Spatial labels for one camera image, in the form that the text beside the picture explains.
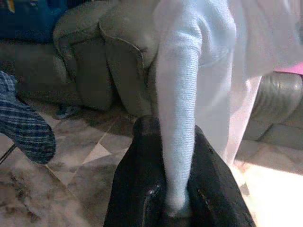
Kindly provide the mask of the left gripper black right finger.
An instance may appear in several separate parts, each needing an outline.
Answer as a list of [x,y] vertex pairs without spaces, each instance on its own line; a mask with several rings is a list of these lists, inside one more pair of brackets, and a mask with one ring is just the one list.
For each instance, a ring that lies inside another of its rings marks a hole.
[[195,149],[187,190],[192,227],[254,227],[256,224],[230,168],[195,127]]

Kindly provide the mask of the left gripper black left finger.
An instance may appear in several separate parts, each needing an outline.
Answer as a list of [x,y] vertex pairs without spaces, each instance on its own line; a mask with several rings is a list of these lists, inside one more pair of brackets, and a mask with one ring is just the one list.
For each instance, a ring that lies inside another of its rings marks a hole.
[[136,120],[133,141],[118,164],[104,221],[106,227],[158,227],[166,195],[160,124]]

